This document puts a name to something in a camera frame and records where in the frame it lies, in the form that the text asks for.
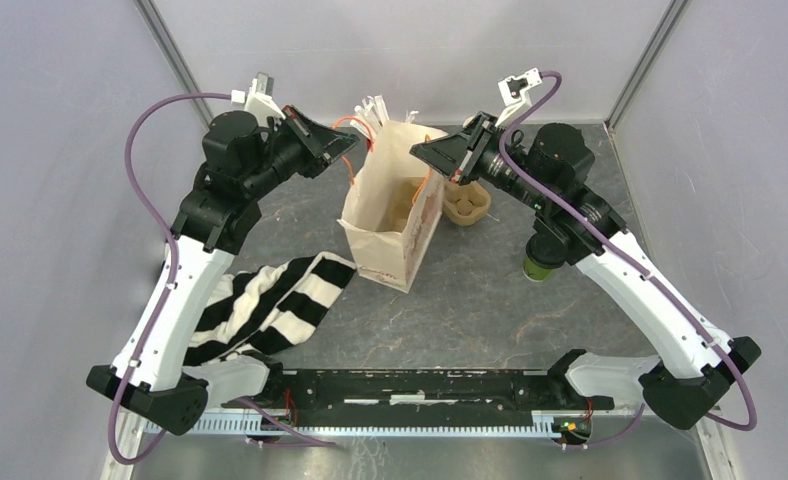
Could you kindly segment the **beige paper gift bag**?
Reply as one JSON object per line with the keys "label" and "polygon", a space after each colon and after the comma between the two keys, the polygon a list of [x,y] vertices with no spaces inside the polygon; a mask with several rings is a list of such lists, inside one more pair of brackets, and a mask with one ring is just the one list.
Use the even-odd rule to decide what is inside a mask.
{"label": "beige paper gift bag", "polygon": [[445,135],[398,121],[374,135],[338,220],[361,277],[411,289],[442,215],[444,178],[410,150]]}

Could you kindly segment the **green paper coffee cup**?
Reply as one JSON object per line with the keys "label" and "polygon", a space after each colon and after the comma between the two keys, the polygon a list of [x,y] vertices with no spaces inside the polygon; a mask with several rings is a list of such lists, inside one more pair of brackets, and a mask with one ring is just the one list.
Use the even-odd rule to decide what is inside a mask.
{"label": "green paper coffee cup", "polygon": [[525,257],[522,269],[525,277],[528,280],[533,282],[543,282],[552,274],[552,272],[555,270],[555,267],[544,267],[529,257]]}

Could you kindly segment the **black plastic cup lid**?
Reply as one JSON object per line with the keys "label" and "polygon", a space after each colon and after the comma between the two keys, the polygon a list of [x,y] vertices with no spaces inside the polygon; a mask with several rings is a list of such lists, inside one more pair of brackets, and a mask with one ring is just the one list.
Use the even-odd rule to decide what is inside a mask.
{"label": "black plastic cup lid", "polygon": [[567,251],[566,243],[553,234],[535,233],[526,244],[525,259],[528,265],[553,270],[565,263]]}

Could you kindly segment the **brown pulp cup carrier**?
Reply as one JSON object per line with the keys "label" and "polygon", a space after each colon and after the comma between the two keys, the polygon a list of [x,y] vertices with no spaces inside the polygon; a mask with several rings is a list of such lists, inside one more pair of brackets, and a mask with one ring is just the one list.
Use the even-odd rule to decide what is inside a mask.
{"label": "brown pulp cup carrier", "polygon": [[408,222],[415,195],[422,189],[423,178],[409,177],[400,181],[389,199],[385,216],[384,230],[402,232]]}

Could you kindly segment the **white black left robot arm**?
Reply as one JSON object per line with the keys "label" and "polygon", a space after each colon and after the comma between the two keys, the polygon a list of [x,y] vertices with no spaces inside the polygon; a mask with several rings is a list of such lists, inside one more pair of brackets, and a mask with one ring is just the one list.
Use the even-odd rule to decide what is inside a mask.
{"label": "white black left robot arm", "polygon": [[169,251],[141,319],[113,362],[92,367],[86,379],[112,402],[110,428],[127,410],[183,435],[204,411],[239,397],[265,408],[282,399],[284,381],[267,363],[242,355],[188,366],[189,341],[261,219],[260,200],[295,174],[320,175],[360,142],[291,105],[268,120],[243,110],[212,120],[202,139],[205,161],[168,229]]}

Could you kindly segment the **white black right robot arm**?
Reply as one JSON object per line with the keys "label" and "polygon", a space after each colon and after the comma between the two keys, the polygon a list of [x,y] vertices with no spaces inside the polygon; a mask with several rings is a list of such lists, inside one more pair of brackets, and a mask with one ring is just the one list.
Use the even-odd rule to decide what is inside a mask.
{"label": "white black right robot arm", "polygon": [[417,142],[410,152],[453,184],[484,181],[531,208],[526,275],[543,280],[563,266],[576,268],[653,346],[648,357],[568,352],[548,372],[555,405],[572,408],[585,397],[641,403],[687,430],[712,418],[731,387],[745,387],[759,345],[716,327],[654,266],[621,215],[587,186],[595,156],[577,128],[549,123],[524,145],[521,132],[482,113],[457,132]]}

